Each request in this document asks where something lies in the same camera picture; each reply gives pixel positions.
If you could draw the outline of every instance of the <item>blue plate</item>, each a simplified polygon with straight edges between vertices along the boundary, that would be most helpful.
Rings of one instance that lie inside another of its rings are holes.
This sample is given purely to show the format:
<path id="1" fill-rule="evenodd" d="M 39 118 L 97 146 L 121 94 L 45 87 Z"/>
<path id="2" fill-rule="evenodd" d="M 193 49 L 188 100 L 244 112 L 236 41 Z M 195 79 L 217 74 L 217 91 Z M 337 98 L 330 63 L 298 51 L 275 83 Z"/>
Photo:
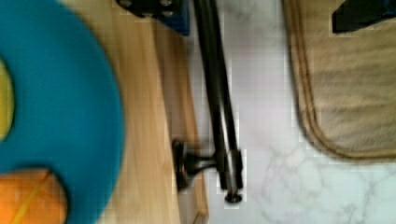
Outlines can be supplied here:
<path id="1" fill-rule="evenodd" d="M 0 58 L 16 103 L 0 143 L 0 174 L 50 168 L 68 193 L 67 223 L 94 223 L 118 178 L 124 137 L 120 93 L 105 54 L 55 0 L 1 0 Z"/>

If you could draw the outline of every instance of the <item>orange food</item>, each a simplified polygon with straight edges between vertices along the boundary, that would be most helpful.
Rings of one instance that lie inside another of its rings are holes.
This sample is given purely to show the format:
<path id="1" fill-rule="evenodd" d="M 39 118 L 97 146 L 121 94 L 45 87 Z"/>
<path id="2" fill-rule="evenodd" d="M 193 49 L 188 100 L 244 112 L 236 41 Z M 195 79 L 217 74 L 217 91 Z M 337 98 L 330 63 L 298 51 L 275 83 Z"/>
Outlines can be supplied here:
<path id="1" fill-rule="evenodd" d="M 63 224 L 64 189 L 48 170 L 0 175 L 1 224 Z"/>

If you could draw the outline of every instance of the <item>metal bracket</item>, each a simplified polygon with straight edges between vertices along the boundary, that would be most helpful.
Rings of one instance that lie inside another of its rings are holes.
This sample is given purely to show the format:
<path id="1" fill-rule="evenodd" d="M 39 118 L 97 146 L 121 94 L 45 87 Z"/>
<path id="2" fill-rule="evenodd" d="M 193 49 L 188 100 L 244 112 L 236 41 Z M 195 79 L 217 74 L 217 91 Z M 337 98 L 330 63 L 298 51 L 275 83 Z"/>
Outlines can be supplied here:
<path id="1" fill-rule="evenodd" d="M 216 155 L 213 156 L 199 156 L 196 150 L 188 143 L 174 140 L 172 143 L 174 168 L 177 178 L 177 190 L 182 191 L 189 188 L 194 178 L 202 171 L 210 168 L 217 168 L 218 163 Z M 242 155 L 239 151 L 233 155 L 237 167 L 242 169 Z M 242 196 L 238 191 L 229 191 L 225 197 L 227 203 L 240 203 Z"/>
<path id="2" fill-rule="evenodd" d="M 138 17 L 171 17 L 182 9 L 182 0 L 116 0 Z"/>

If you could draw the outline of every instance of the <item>black metal rod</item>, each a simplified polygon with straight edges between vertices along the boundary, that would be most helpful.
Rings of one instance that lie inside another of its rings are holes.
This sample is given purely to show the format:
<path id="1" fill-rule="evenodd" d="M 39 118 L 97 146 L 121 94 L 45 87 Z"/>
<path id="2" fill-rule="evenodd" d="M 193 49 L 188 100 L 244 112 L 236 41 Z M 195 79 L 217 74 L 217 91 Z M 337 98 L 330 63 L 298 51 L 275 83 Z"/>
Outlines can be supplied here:
<path id="1" fill-rule="evenodd" d="M 194 0 L 194 8 L 220 184 L 228 190 L 226 200 L 237 203 L 241 200 L 238 190 L 243 187 L 242 157 L 236 142 L 216 0 Z"/>

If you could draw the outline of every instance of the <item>wooden board edge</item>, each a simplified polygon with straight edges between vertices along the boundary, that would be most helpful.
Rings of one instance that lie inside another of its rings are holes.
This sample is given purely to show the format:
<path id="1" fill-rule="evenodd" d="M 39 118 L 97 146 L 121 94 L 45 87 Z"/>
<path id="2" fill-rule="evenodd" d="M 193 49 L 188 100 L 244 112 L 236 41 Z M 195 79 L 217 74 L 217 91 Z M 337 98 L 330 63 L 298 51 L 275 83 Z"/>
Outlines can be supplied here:
<path id="1" fill-rule="evenodd" d="M 180 102 L 181 106 L 181 116 L 183 119 L 183 135 L 187 142 L 191 143 L 195 148 L 200 148 L 199 146 L 199 136 L 196 124 L 195 111 L 193 107 L 192 101 L 192 92 L 191 92 L 191 83 L 189 77 L 189 67 L 188 67 L 188 56 L 187 51 L 184 46 L 183 37 L 178 35 L 174 31 L 164 27 L 162 24 L 157 22 L 157 26 L 155 27 L 157 34 L 157 38 L 160 38 L 160 41 L 157 41 L 157 48 L 163 48 L 163 39 L 167 38 L 167 44 L 171 46 L 166 46 L 166 50 L 171 52 L 163 53 L 162 57 L 171 57 L 170 60 L 173 64 L 172 66 L 176 66 L 177 69 L 174 74 L 167 74 L 165 72 L 165 76 L 174 76 L 174 79 L 177 83 L 177 100 Z M 205 189 L 205 179 L 203 174 L 198 174 L 195 177 L 194 181 L 194 196 L 197 214 L 199 220 L 208 220 L 209 212 L 207 206 L 207 198 L 206 198 L 206 189 Z"/>

